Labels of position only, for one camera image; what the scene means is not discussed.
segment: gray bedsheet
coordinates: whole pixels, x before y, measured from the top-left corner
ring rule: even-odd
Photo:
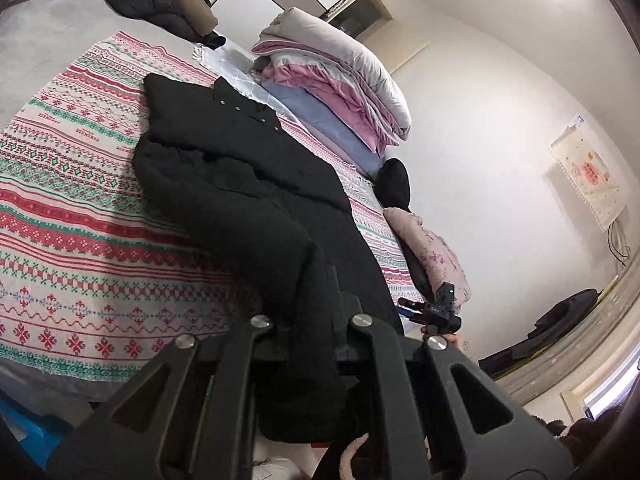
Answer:
[[[0,123],[1,127],[36,91],[64,70],[89,47],[123,30],[149,44],[161,44],[169,53],[192,61],[193,45],[155,25],[116,14],[104,0],[28,0],[0,14]],[[69,403],[70,397],[105,400],[122,384],[83,381],[45,374],[35,368],[0,359],[0,388],[34,412],[51,413],[42,406],[47,396]]]

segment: bed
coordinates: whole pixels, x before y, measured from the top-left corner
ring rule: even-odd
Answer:
[[[0,30],[0,383],[104,400],[179,333],[222,332],[260,307],[148,209],[130,167],[145,73],[218,75],[201,48],[103,0],[26,0],[0,14]],[[256,98],[233,51],[219,72]],[[370,182],[273,107],[335,168],[394,300],[419,300]]]

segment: red and green patterned cloth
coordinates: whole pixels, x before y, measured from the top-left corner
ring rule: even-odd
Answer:
[[[0,136],[0,357],[125,381],[178,334],[223,332],[259,309],[250,286],[142,199],[130,158],[147,127],[149,72],[216,79],[120,32],[37,92]],[[280,119],[336,169],[393,298],[420,298],[370,183]]]

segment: stack of bedding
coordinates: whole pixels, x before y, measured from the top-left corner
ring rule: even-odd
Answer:
[[[401,90],[362,44],[303,10],[281,13],[252,49],[263,87],[326,147],[373,178],[387,146],[406,140]]]

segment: blue object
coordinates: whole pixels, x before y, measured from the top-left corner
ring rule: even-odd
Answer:
[[[331,108],[303,88],[279,85],[272,79],[262,87],[284,104],[302,123],[311,124],[340,146],[369,177],[375,177],[382,160],[373,153]]]
[[[73,431],[64,420],[53,415],[35,415],[3,392],[0,392],[0,416],[13,431],[25,434],[20,446],[43,469],[53,449]]]

